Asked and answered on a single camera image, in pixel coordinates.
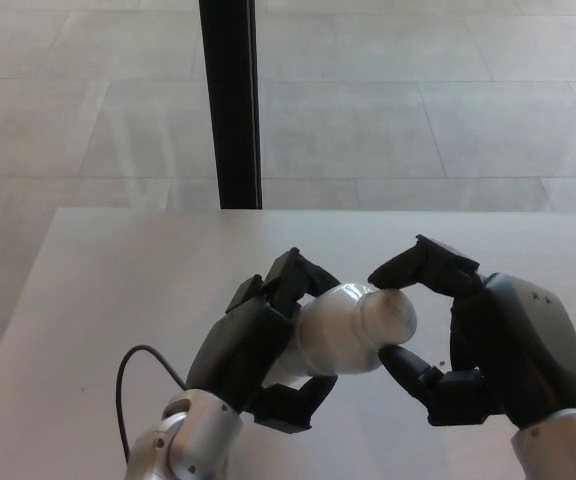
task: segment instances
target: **tabletop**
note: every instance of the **tabletop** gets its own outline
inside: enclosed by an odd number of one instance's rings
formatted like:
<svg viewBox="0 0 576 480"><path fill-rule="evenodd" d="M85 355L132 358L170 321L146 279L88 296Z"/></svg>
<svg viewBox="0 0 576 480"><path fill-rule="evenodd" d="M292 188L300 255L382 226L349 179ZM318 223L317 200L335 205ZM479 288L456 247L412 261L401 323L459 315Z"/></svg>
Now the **tabletop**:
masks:
<svg viewBox="0 0 576 480"><path fill-rule="evenodd" d="M114 383L133 345L158 348L182 375L241 281L297 246L342 282L422 233L554 291L576 325L576 216L396 212L134 212L61 209L0 346L0 479L121 479ZM448 360L448 299L406 290L419 328L407 345ZM138 354L124 381L129 439L158 421L174 384ZM312 430L284 435L250 418L230 480L521 479L503 417L432 428L379 369L340 378Z"/></svg>

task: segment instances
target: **gray floor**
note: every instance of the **gray floor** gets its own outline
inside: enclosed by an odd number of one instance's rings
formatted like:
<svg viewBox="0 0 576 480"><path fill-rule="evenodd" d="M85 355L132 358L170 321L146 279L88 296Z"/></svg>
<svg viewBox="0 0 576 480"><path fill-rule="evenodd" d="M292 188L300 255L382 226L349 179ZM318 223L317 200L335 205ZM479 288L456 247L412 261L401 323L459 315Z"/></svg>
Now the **gray floor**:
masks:
<svg viewBox="0 0 576 480"><path fill-rule="evenodd" d="M576 0L258 2L268 208L576 212ZM58 206L214 209L196 0L0 0L0 339Z"/></svg>

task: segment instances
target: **white bottle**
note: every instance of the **white bottle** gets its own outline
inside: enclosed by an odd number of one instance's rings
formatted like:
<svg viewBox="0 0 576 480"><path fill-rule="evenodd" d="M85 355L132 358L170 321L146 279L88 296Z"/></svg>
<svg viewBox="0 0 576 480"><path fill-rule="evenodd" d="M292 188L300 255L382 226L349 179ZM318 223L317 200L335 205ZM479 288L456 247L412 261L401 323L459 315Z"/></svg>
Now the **white bottle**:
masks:
<svg viewBox="0 0 576 480"><path fill-rule="evenodd" d="M301 309L295 333L264 385L369 372L381 365L381 347L407 342L416 329L415 309L400 290L339 285Z"/></svg>

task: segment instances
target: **black cable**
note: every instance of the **black cable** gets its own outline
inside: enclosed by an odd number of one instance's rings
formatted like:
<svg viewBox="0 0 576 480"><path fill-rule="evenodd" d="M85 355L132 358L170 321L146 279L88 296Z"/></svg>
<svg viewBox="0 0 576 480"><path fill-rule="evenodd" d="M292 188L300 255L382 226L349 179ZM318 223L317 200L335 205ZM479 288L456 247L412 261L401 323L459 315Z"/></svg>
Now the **black cable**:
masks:
<svg viewBox="0 0 576 480"><path fill-rule="evenodd" d="M128 360L130 360L130 357L139 351L150 353L159 361L159 363L161 363L161 365L166 369L166 372L168 372L168 374L182 390L188 390L188 385L186 385L186 382L181 379L179 374L175 371L174 368L172 368L164 356L153 347L150 345L137 345L128 350L128 353L124 355L124 358L121 360L121 364L119 365L119 370L117 371L117 382L115 383L115 408L117 409L117 423L119 424L119 437L121 438L121 446L124 450L126 462L128 462L128 456L130 455L130 445L128 444L128 437L126 436L124 411L121 402L121 387L124 381L124 371L126 370Z"/></svg>

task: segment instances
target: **black pole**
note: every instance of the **black pole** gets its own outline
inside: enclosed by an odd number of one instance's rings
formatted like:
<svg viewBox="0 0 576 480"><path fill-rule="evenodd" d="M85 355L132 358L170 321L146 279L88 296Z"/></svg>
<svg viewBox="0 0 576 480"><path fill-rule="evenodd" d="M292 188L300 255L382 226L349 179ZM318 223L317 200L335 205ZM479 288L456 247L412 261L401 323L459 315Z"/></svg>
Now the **black pole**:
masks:
<svg viewBox="0 0 576 480"><path fill-rule="evenodd" d="M254 0L199 0L221 208L261 209Z"/></svg>

